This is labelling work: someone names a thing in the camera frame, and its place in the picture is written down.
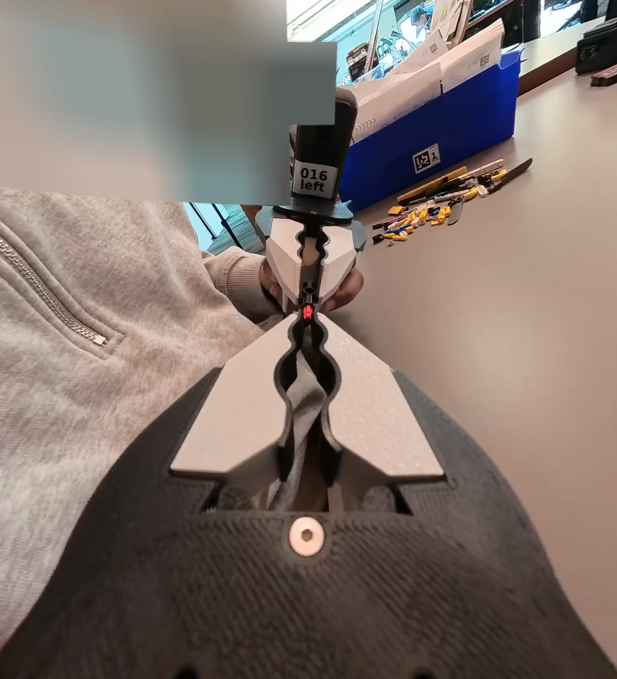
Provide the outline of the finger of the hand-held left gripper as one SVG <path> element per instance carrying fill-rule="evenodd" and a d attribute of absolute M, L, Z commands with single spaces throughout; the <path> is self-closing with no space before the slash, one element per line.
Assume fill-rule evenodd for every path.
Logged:
<path fill-rule="evenodd" d="M 316 247 L 318 260 L 313 284 L 317 297 L 315 309 L 321 312 L 323 303 L 337 292 L 349 271 L 356 267 L 357 251 L 351 230 L 339 225 L 324 226 Z"/>
<path fill-rule="evenodd" d="M 272 219 L 266 256 L 281 290 L 284 312 L 299 308 L 309 283 L 304 261 L 305 225 L 291 219 Z"/>

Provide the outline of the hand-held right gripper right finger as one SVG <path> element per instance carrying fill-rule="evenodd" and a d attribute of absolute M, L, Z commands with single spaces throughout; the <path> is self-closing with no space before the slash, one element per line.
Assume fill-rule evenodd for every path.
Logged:
<path fill-rule="evenodd" d="M 445 477 L 396 373 L 325 314 L 311 324 L 325 392 L 316 440 L 330 512 L 358 511 L 371 488 Z"/>

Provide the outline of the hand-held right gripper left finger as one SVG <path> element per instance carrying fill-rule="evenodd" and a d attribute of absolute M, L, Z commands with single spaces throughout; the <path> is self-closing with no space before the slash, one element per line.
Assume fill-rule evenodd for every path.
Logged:
<path fill-rule="evenodd" d="M 297 321 L 290 314 L 226 361 L 170 463 L 173 475 L 242 488 L 257 508 L 272 507 L 296 453 Z"/>

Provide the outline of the person's left forearm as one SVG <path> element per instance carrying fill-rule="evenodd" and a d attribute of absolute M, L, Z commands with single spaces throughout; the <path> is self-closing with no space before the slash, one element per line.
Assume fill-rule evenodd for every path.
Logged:
<path fill-rule="evenodd" d="M 265 256 L 235 246 L 219 255 L 205 250 L 201 255 L 215 288 L 245 318 L 259 325 L 285 315 L 280 286 Z"/>

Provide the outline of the pile of loose lego pieces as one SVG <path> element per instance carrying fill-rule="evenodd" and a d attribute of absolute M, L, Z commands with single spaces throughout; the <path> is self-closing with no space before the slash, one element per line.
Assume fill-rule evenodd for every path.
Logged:
<path fill-rule="evenodd" d="M 525 174 L 533 158 L 507 168 L 503 159 L 471 171 L 461 167 L 406 193 L 387 214 L 387 220 L 372 226 L 372 243 L 405 242 L 423 227 L 453 225 L 467 202 L 486 198 Z"/>

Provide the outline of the person's left hand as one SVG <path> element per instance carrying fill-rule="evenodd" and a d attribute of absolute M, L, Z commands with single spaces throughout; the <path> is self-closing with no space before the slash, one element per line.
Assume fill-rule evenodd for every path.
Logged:
<path fill-rule="evenodd" d="M 267 259 L 263 259 L 262 266 L 260 268 L 260 284 L 262 285 L 264 293 L 268 299 L 273 301 L 280 311 L 282 311 L 283 291 L 279 281 L 272 272 Z M 326 302 L 323 303 L 321 307 L 321 313 L 329 314 L 334 310 L 345 307 L 351 303 L 361 292 L 363 285 L 363 274 L 356 267 L 352 268 L 340 284 L 337 292 L 335 292 Z"/>

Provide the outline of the blue plastic bin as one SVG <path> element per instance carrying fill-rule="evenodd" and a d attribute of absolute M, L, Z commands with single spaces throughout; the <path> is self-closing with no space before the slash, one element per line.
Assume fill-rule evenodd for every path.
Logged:
<path fill-rule="evenodd" d="M 339 197 L 366 208 L 513 136 L 521 52 L 349 148 Z"/>

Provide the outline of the person in grey hoodie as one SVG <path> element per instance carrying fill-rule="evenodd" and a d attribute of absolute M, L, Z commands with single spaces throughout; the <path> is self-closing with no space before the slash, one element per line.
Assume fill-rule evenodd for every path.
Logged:
<path fill-rule="evenodd" d="M 128 444 L 261 328 L 180 202 L 0 188 L 0 647 Z"/>

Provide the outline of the black box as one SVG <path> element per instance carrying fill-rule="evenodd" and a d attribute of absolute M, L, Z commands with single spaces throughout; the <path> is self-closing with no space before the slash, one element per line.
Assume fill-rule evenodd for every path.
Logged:
<path fill-rule="evenodd" d="M 597 73 L 617 64 L 617 16 L 584 33 L 576 46 L 575 72 Z"/>

